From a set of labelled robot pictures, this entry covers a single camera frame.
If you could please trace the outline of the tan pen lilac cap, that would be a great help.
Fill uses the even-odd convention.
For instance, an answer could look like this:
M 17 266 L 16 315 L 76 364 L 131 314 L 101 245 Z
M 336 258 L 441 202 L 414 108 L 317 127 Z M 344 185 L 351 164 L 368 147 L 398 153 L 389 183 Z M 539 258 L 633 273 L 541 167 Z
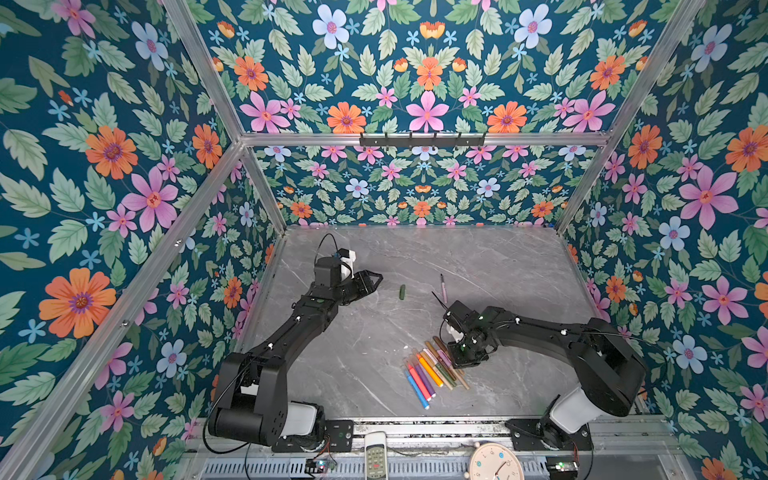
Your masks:
M 438 350 L 438 353 L 440 357 L 442 358 L 443 363 L 446 365 L 448 371 L 451 373 L 451 375 L 466 389 L 469 390 L 470 386 L 465 381 L 462 373 L 460 370 L 457 370 L 452 362 L 452 359 L 449 354 L 443 353 L 440 349 Z

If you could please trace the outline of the brown pen tan cap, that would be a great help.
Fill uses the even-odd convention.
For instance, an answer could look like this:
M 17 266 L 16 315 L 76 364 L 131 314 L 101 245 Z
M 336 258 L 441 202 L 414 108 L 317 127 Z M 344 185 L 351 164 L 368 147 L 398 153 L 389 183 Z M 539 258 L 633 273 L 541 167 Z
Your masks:
M 459 382 L 458 374 L 453 370 L 453 367 L 448 363 L 443 352 L 435 347 L 430 341 L 425 342 L 427 350 L 434 357 L 435 363 L 440 365 L 447 375 L 454 381 Z

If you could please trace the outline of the orange pen brown cap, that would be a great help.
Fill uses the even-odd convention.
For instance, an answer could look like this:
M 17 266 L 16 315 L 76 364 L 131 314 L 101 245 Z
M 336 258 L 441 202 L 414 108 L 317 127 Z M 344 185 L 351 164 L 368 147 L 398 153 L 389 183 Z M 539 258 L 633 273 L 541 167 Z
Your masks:
M 436 343 L 437 347 L 438 347 L 438 348 L 439 348 L 439 349 L 440 349 L 440 350 L 441 350 L 443 353 L 445 353 L 445 354 L 448 354 L 448 349 L 447 349 L 447 346 L 445 345 L 445 343 L 444 343 L 444 342 L 443 342 L 443 341 L 442 341 L 442 340 L 441 340 L 441 339 L 440 339 L 438 336 L 433 336 L 433 340 L 434 340 L 434 342 Z

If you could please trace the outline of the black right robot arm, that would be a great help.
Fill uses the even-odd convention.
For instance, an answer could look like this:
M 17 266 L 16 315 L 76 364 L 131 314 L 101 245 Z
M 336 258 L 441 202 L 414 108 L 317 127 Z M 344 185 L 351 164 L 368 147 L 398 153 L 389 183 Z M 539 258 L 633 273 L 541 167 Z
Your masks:
M 570 365 L 578 385 L 557 396 L 530 435 L 551 449 L 571 446 L 581 429 L 602 416 L 628 416 L 648 368 L 618 330 L 593 317 L 587 323 L 553 323 L 500 307 L 481 312 L 460 301 L 445 308 L 453 340 L 449 357 L 459 368 L 475 367 L 501 347 L 514 347 Z

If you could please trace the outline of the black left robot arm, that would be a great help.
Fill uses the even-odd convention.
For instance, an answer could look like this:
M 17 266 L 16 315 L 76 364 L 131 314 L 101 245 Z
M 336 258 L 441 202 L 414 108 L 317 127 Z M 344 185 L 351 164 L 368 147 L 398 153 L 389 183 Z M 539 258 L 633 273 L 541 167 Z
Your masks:
M 325 442 L 322 406 L 292 402 L 288 373 L 308 345 L 331 325 L 342 306 L 376 292 L 383 276 L 355 272 L 340 257 L 315 261 L 314 281 L 292 306 L 289 318 L 266 340 L 228 355 L 219 371 L 205 437 L 275 447 L 282 440 L 316 447 Z

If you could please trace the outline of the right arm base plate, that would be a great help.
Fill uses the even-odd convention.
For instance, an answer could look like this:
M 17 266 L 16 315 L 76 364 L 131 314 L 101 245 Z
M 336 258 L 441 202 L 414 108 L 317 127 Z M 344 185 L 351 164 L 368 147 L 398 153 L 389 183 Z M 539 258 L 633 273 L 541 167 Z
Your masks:
M 519 451 L 591 451 L 594 448 L 586 427 L 576 433 L 567 433 L 550 421 L 534 418 L 512 418 L 505 421 L 504 426 Z

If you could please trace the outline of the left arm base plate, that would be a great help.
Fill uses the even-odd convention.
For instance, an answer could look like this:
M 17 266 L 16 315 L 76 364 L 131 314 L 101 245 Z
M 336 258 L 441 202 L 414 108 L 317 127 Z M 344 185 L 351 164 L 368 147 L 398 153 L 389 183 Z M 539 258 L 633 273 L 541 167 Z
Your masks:
M 271 450 L 275 453 L 319 454 L 325 450 L 331 453 L 344 453 L 352 450 L 353 438 L 354 422 L 352 420 L 320 418 L 309 434 L 281 437 Z

